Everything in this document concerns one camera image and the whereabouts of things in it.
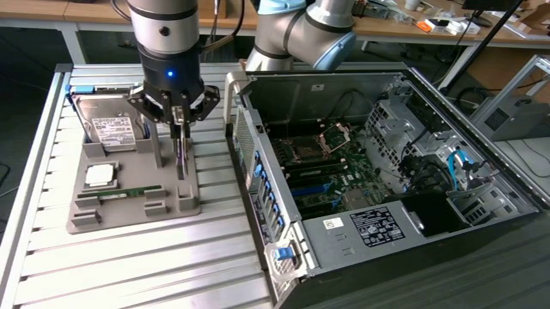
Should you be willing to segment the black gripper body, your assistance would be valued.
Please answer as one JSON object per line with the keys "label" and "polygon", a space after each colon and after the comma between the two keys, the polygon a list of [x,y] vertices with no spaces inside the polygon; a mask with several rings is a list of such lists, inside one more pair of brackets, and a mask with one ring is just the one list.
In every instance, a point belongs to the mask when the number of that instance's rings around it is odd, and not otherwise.
{"label": "black gripper body", "polygon": [[144,80],[155,88],[169,92],[201,94],[204,82],[200,77],[197,49],[181,53],[153,53],[139,48]]}

